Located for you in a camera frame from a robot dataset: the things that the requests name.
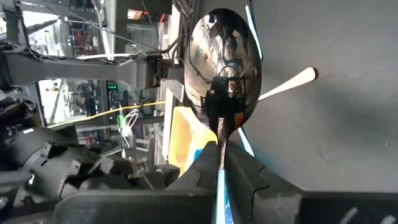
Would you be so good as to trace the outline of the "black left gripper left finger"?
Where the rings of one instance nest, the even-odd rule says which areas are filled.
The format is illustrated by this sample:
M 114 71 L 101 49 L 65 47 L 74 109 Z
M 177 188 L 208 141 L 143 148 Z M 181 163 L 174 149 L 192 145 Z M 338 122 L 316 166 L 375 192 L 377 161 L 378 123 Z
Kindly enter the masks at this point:
M 220 154 L 210 141 L 163 190 L 88 190 L 55 207 L 54 224 L 215 224 Z

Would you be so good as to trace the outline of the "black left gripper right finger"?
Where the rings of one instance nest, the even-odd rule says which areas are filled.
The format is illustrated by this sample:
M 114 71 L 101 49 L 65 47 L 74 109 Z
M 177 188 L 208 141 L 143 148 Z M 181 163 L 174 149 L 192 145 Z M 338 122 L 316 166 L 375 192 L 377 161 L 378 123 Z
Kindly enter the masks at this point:
M 398 193 L 304 191 L 233 142 L 225 171 L 235 224 L 398 224 Z

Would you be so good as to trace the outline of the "dark silver spoon white handle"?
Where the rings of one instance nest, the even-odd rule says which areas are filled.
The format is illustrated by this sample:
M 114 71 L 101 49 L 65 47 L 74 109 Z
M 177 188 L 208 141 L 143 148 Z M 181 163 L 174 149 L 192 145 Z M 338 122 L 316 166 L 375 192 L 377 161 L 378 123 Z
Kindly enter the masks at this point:
M 217 137 L 216 224 L 226 224 L 228 140 L 252 115 L 261 81 L 261 58 L 246 21 L 227 8 L 205 14 L 193 28 L 186 47 L 184 85 L 193 113 Z

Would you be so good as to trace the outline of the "small brown-orange plastic bin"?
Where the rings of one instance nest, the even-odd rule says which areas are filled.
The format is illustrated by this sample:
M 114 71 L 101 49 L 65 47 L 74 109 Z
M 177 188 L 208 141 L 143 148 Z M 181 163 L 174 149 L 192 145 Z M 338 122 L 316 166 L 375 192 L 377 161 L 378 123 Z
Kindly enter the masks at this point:
M 180 169 L 179 176 L 185 173 L 209 141 L 217 141 L 216 135 L 197 119 L 191 108 L 174 108 L 168 161 Z

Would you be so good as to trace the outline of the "black table mat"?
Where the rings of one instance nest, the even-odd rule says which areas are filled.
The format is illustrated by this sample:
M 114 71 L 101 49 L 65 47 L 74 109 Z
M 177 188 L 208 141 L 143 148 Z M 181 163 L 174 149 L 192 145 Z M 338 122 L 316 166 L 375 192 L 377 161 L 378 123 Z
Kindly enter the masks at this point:
M 306 190 L 398 192 L 398 0 L 252 0 L 262 92 L 244 125 L 256 157 Z

